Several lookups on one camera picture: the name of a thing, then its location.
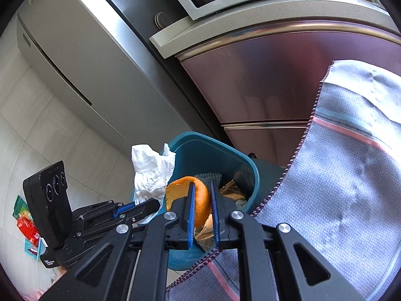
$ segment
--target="blue gripper pad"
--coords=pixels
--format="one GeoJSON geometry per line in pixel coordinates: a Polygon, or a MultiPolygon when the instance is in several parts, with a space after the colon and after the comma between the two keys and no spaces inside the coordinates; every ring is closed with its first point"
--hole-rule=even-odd
{"type": "Polygon", "coordinates": [[[134,208],[135,206],[136,206],[135,202],[131,202],[131,203],[127,204],[127,205],[123,205],[123,206],[121,206],[121,207],[119,207],[119,208],[117,208],[115,210],[115,213],[113,214],[113,217],[117,218],[121,213],[123,213],[123,212],[125,212],[127,210],[130,210],[130,209],[134,208]]]}
{"type": "Polygon", "coordinates": [[[195,184],[191,184],[190,186],[192,186],[192,194],[190,196],[191,205],[190,205],[189,220],[188,220],[188,248],[191,248],[194,242],[194,230],[195,230],[195,184]]]}
{"type": "Polygon", "coordinates": [[[213,218],[213,233],[215,235],[216,248],[219,247],[220,243],[220,223],[219,223],[219,213],[217,212],[217,202],[215,194],[215,185],[211,183],[211,199],[212,199],[212,218],[213,218]]]}

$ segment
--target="white label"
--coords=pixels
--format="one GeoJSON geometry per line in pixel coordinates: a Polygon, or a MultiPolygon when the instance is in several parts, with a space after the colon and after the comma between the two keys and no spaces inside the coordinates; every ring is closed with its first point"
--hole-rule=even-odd
{"type": "Polygon", "coordinates": [[[43,245],[47,248],[48,247],[48,245],[47,245],[47,243],[46,243],[46,241],[45,241],[45,239],[44,238],[41,238],[41,240],[42,240],[42,242],[43,242],[43,245]]]}

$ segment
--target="countertop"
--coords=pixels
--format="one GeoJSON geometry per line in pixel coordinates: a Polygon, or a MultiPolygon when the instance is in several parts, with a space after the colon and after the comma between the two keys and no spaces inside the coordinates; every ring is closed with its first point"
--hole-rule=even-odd
{"type": "Polygon", "coordinates": [[[197,21],[189,16],[185,17],[153,35],[150,41],[163,58],[168,58],[233,30],[265,22],[297,18],[335,18],[371,23],[399,34],[385,10],[364,0],[259,0],[197,21]]]}

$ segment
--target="orange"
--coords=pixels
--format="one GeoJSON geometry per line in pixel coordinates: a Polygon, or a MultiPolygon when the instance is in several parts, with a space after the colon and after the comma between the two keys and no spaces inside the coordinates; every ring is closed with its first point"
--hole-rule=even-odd
{"type": "Polygon", "coordinates": [[[203,182],[194,177],[183,177],[166,188],[166,208],[170,211],[173,200],[188,196],[189,183],[195,184],[195,227],[205,224],[211,212],[211,199],[203,182]]]}

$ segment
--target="camera lens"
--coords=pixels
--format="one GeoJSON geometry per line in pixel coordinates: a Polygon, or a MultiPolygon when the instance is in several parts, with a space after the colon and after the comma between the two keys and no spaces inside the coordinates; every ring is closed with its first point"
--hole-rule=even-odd
{"type": "Polygon", "coordinates": [[[46,197],[47,200],[53,201],[53,189],[50,184],[46,186],[46,197]]]}
{"type": "Polygon", "coordinates": [[[60,192],[60,180],[59,180],[59,177],[57,175],[53,178],[53,187],[54,187],[54,191],[56,192],[56,194],[59,194],[59,192],[60,192]]]}
{"type": "Polygon", "coordinates": [[[64,174],[64,172],[60,173],[60,180],[61,180],[61,184],[65,185],[65,174],[64,174]]]}

